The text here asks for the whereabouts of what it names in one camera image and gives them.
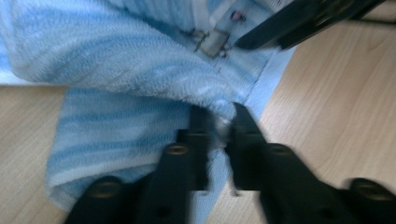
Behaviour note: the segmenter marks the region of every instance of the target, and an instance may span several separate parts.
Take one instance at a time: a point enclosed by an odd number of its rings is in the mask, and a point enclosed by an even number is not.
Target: towel
[[[192,31],[213,28],[210,19],[230,2],[246,12],[231,44],[272,15],[249,0],[0,0],[3,73],[74,87],[48,159],[51,200],[68,211],[96,178],[133,182],[153,171],[188,128],[191,105],[212,112],[218,135],[233,102],[260,117],[293,50],[232,48],[215,59],[195,51]],[[205,222],[228,178],[224,152],[209,158],[210,191],[194,193],[192,223]]]

